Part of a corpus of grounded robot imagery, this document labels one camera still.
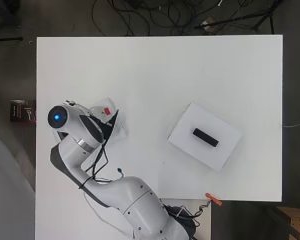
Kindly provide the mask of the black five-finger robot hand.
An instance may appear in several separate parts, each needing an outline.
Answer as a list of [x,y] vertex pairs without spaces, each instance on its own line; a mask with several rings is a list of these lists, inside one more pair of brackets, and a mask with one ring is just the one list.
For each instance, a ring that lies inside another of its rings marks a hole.
[[105,123],[104,128],[105,128],[105,132],[107,134],[112,133],[112,131],[115,127],[115,124],[116,124],[118,113],[119,113],[119,111],[116,111],[115,114],[111,117],[111,119]]

